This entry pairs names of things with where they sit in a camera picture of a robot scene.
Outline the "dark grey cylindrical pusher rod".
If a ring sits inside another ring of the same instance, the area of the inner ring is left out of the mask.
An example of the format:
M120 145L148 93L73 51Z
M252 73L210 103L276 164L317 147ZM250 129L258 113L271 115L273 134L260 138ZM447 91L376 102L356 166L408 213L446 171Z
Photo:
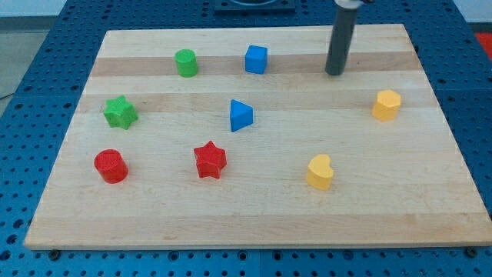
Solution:
M342 75L345 70L351 39L361 0L335 0L337 14L332 26L325 71L329 75Z

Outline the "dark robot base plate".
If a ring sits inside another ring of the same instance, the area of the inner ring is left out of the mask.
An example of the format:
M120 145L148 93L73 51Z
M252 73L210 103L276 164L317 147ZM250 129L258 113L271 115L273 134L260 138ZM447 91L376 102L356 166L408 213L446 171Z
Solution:
M296 0L213 0L215 14L294 12Z

